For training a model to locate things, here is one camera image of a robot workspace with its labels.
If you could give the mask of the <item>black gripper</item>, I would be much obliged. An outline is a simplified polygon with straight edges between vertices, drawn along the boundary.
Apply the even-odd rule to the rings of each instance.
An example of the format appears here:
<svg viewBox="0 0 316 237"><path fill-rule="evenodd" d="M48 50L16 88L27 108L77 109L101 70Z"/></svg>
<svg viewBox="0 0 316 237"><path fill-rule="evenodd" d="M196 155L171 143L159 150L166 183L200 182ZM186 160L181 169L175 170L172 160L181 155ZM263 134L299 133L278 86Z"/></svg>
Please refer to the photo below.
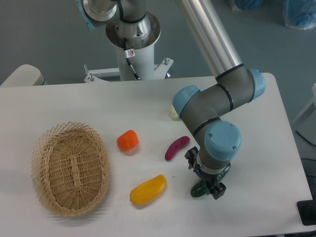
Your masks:
<svg viewBox="0 0 316 237"><path fill-rule="evenodd" d="M219 199L226 191L226 186L218 181L218 176L224 169L211 169L205 166L197 156L197 147L193 147L186 152L185 158L188 161L188 169L194 169L196 175L205 182L213 198Z"/></svg>

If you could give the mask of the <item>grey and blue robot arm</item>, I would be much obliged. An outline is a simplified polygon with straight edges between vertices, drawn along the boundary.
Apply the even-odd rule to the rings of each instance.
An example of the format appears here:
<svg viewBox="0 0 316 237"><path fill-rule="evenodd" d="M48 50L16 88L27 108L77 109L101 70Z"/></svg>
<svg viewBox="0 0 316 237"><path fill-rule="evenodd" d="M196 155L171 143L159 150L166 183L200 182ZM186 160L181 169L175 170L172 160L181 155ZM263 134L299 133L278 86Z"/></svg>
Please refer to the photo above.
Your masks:
<svg viewBox="0 0 316 237"><path fill-rule="evenodd" d="M185 155L189 168L203 181L205 192L218 199L226 191L221 180L241 146L239 129L221 116L261 96L266 83L258 70L244 66L211 1L177 4L216 84L203 91L186 86L175 94L172 105L197 142ZM88 28L106 27L122 81L151 80L161 74L162 67L154 67L160 24L144 0L78 0L76 5Z"/></svg>

